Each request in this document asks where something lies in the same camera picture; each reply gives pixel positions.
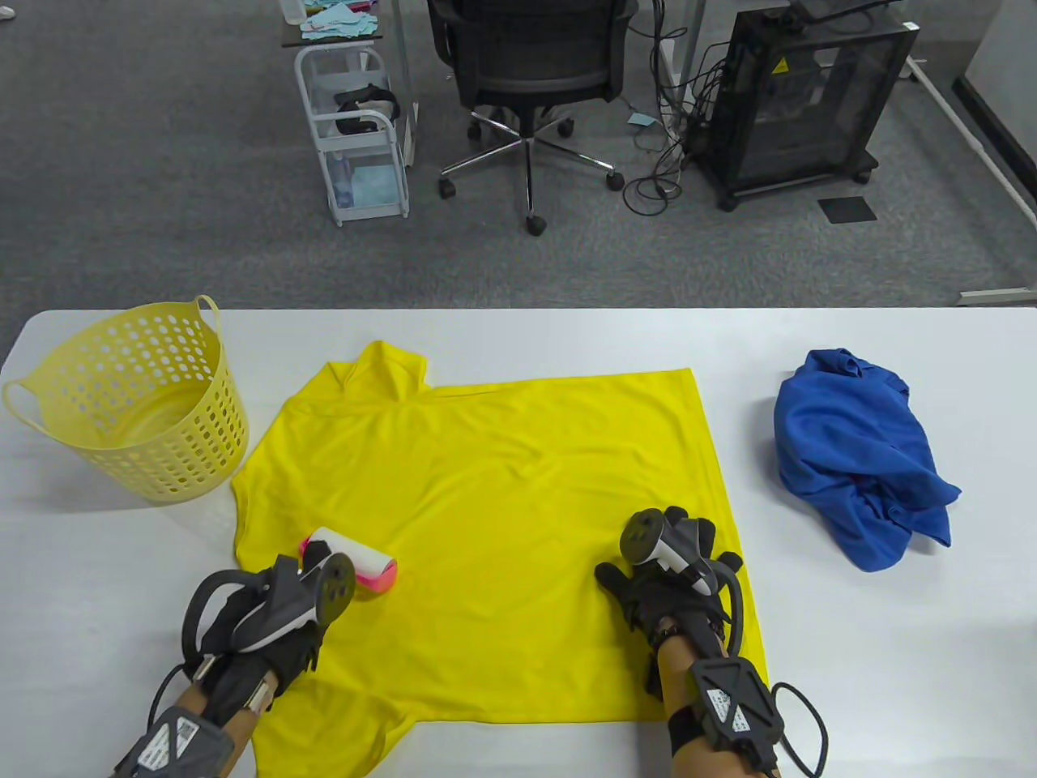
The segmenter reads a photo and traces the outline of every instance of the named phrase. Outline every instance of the computer case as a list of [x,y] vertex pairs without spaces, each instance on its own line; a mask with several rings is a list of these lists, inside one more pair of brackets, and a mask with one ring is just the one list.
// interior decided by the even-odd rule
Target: computer case
[[866,184],[878,166],[868,140],[918,29],[888,6],[812,23],[738,13],[705,137],[688,139],[720,206],[833,176]]

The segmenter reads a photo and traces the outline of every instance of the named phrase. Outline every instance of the pink lint roller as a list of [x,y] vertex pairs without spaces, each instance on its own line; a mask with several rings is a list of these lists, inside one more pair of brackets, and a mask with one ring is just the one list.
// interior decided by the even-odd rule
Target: pink lint roller
[[324,540],[332,553],[340,551],[349,557],[353,566],[357,568],[357,583],[365,589],[379,594],[389,591],[396,583],[396,560],[381,551],[369,549],[363,544],[351,540],[334,530],[321,527],[310,535],[300,548],[302,554],[313,540]]

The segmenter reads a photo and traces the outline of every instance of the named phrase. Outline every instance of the yellow t-shirt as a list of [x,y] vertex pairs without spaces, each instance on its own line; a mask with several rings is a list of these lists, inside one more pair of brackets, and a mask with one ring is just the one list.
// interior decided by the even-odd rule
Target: yellow t-shirt
[[[425,384],[373,343],[285,404],[234,479],[236,553],[257,571],[320,526],[395,557],[255,733],[263,778],[356,778],[420,721],[661,720],[644,638],[594,581],[626,521],[681,505],[740,553],[690,370]],[[745,572],[742,656],[766,677]]]

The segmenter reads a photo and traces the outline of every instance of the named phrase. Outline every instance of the office chair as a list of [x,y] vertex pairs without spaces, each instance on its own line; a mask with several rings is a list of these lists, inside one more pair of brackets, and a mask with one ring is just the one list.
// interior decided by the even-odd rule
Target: office chair
[[[449,176],[522,146],[526,155],[526,229],[539,235],[548,223],[533,207],[534,142],[607,172],[614,192],[625,182],[615,167],[541,137],[556,130],[572,134],[573,121],[560,114],[537,127],[555,106],[586,100],[614,100],[623,88],[626,27],[637,0],[428,0],[436,52],[454,71],[460,104],[471,111],[469,138],[480,126],[508,140],[440,171],[440,197],[456,194]],[[475,109],[512,111],[518,130]]]

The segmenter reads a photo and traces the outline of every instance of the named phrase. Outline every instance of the yellow laundry basket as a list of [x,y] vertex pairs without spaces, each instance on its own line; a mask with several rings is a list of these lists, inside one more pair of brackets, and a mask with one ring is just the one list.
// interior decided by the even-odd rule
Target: yellow laundry basket
[[[202,318],[201,303],[216,318]],[[11,402],[21,386],[43,424]],[[248,447],[248,421],[220,310],[204,295],[156,303],[94,325],[56,349],[3,402],[29,426],[68,446],[141,497],[181,502],[218,487]]]

